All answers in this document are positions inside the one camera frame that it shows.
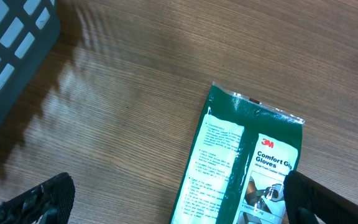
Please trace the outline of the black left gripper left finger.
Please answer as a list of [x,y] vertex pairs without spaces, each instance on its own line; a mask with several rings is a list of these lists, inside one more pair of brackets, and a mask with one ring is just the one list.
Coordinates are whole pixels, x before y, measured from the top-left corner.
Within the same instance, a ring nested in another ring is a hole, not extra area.
[[75,199],[71,176],[62,172],[0,204],[0,224],[67,224]]

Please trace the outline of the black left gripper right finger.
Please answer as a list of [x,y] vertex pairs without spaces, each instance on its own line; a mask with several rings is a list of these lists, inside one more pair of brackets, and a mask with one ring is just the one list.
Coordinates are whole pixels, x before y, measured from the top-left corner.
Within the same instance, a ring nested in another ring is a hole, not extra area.
[[297,171],[284,180],[284,199],[290,224],[358,224],[358,205]]

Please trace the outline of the green white glove package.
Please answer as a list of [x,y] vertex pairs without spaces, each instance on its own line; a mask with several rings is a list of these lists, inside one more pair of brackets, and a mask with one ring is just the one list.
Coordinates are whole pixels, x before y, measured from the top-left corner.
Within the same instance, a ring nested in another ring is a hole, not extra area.
[[304,120],[213,83],[171,223],[281,223]]

